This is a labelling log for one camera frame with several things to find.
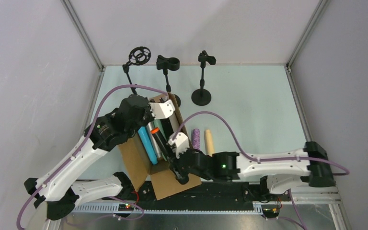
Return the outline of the purple glitter microphone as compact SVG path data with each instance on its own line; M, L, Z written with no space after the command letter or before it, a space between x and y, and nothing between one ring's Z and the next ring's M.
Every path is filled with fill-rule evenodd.
M192 130L191 133L191 142L193 145L193 148L196 150L201 150L201 136L200 136L200 130L195 128Z

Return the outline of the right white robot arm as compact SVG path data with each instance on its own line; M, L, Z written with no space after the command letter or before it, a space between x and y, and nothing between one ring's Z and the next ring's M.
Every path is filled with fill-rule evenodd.
M326 161L327 153L317 142L308 141L300 149L256 155L255 161L243 160L237 152L218 152L211 156L190 148L187 143L169 142L171 170L181 184L189 174L214 182L231 182L260 176L264 192L279 195L307 184L310 187L333 187L334 176Z

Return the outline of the brown cardboard box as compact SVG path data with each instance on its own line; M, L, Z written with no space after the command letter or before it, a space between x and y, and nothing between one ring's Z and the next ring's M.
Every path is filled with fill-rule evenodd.
M153 164L138 134L118 145L118 149L127 175L137 192L147 179L150 179L157 200L201 185L201 178L193 174L188 175L187 183L179 183L165 160Z

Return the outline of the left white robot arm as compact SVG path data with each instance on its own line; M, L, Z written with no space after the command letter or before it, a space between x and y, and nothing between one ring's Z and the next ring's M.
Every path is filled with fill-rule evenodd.
M93 163L153 121L157 117L154 108L155 103L132 94L118 108L98 117L55 169L41 178L28 178L24 182L27 192L36 198L34 206L47 204L47 219L58 220L81 204L103 197L129 196L134 187L124 172L85 184L76 180Z

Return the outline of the gold microphone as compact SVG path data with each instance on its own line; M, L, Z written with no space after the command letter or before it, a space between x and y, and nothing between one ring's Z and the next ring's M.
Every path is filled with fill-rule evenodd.
M204 132L204 140L205 140L205 147L206 147L208 156L213 156L213 154L215 153L215 148L214 148L212 133L209 129L206 129Z

